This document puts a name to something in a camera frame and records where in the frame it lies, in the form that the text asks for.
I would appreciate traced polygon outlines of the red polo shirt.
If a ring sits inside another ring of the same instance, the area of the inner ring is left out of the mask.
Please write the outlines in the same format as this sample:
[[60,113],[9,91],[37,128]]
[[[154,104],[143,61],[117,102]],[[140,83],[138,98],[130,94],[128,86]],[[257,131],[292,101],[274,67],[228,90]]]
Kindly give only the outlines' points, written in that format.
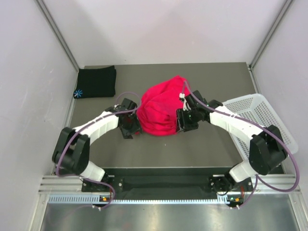
[[184,87],[187,79],[175,76],[170,80],[150,87],[141,98],[141,106],[137,117],[142,130],[154,136],[170,136],[176,134],[176,110],[183,107],[180,93],[189,91]]

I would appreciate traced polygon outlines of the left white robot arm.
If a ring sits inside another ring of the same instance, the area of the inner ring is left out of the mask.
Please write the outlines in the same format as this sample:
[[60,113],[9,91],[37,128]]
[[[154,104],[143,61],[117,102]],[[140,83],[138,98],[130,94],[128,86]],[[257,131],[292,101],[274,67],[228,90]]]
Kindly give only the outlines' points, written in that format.
[[137,109],[134,101],[124,98],[121,104],[107,108],[82,126],[63,128],[52,155],[52,161],[56,164],[56,175],[81,176],[92,180],[92,185],[97,190],[106,190],[109,179],[105,176],[105,170],[90,161],[90,146],[116,128],[120,129],[125,139],[131,139],[132,135],[141,132]]

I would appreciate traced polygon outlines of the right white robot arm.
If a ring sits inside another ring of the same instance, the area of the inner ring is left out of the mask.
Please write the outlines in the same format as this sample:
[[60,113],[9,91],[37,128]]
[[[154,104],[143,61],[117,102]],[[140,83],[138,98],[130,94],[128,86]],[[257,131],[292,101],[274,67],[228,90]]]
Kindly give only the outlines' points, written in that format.
[[225,173],[225,186],[237,190],[243,180],[254,175],[267,175],[288,157],[280,130],[271,125],[267,128],[251,124],[232,113],[226,106],[216,100],[207,102],[199,91],[192,94],[179,94],[183,108],[176,110],[176,131],[187,132],[198,129],[200,121],[206,121],[226,130],[239,138],[248,147],[249,157],[233,166]]

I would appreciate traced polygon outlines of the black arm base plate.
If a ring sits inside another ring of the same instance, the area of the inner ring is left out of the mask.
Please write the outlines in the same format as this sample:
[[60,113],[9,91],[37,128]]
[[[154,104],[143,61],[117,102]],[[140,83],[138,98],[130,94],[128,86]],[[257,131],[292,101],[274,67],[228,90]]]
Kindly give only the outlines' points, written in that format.
[[116,175],[104,176],[103,183],[114,187],[117,194],[133,190],[199,190],[202,193],[252,191],[250,178],[231,184],[223,175]]

